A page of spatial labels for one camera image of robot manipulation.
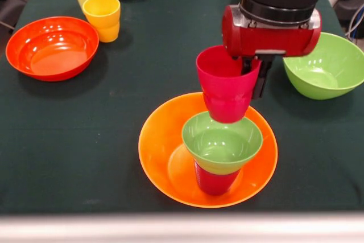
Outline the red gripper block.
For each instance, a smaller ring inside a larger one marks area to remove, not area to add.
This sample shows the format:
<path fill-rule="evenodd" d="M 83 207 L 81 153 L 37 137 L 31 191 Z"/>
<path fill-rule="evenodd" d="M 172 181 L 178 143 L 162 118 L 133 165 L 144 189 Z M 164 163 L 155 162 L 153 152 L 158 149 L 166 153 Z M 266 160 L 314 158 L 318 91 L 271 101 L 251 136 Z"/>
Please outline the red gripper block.
<path fill-rule="evenodd" d="M 241 74 L 251 72 L 253 56 L 260 69 L 252 99 L 263 96 L 275 55 L 305 56 L 313 51 L 321 34 L 321 15 L 314 9 L 309 21 L 297 26 L 273 26 L 243 15 L 238 5 L 229 5 L 222 17 L 222 41 L 230 56 L 242 56 Z"/>

